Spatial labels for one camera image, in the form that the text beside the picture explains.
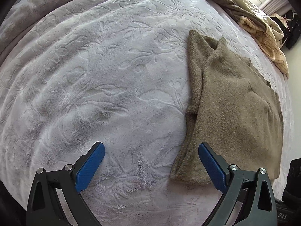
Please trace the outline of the cream striped quilted garment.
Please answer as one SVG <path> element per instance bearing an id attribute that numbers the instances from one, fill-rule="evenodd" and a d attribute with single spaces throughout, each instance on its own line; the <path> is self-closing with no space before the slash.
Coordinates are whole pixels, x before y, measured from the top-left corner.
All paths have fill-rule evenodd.
<path id="1" fill-rule="evenodd" d="M 262 52 L 285 76 L 289 76 L 288 63 L 281 50 L 284 33 L 274 20 L 249 0 L 213 1 L 220 5 L 240 27 L 250 33 Z"/>

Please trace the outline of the black bag on floor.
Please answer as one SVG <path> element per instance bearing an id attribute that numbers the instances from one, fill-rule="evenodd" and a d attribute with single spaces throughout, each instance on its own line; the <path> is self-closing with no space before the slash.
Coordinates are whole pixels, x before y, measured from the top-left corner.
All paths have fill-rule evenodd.
<path id="1" fill-rule="evenodd" d="M 271 19 L 278 24 L 284 34 L 281 40 L 282 45 L 290 50 L 300 37 L 300 18 L 298 14 L 293 10 L 289 10 L 283 16 L 274 13 Z"/>

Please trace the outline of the brown knit sweater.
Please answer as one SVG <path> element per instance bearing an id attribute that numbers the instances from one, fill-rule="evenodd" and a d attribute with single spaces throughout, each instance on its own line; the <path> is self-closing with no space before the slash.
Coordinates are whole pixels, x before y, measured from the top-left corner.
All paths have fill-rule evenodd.
<path id="1" fill-rule="evenodd" d="M 249 58 L 229 49 L 225 38 L 191 30 L 188 68 L 192 92 L 186 110 L 186 137 L 170 178 L 205 185 L 210 178 L 198 156 L 208 143 L 215 153 L 243 170 L 280 175 L 284 123 L 279 95 Z"/>

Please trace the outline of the purple pleated curtain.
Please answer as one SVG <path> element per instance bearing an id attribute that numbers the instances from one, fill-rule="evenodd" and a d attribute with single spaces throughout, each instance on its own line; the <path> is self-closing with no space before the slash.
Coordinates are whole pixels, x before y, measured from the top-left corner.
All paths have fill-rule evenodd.
<path id="1" fill-rule="evenodd" d="M 259 0 L 259 8 L 267 15 L 271 16 L 274 13 L 284 15 L 289 10 L 294 10 L 288 0 Z"/>

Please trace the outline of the lavender embossed bed blanket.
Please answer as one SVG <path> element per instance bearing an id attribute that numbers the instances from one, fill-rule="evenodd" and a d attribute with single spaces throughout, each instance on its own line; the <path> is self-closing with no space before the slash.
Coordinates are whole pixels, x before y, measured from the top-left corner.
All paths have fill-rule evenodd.
<path id="1" fill-rule="evenodd" d="M 251 59 L 279 94 L 286 185 L 293 136 L 288 81 L 212 0 L 18 0 L 1 25 L 1 181 L 26 208 L 38 168 L 106 155 L 82 196 L 103 225 L 201 225 L 212 186 L 171 183 L 186 134 L 191 29 Z"/>

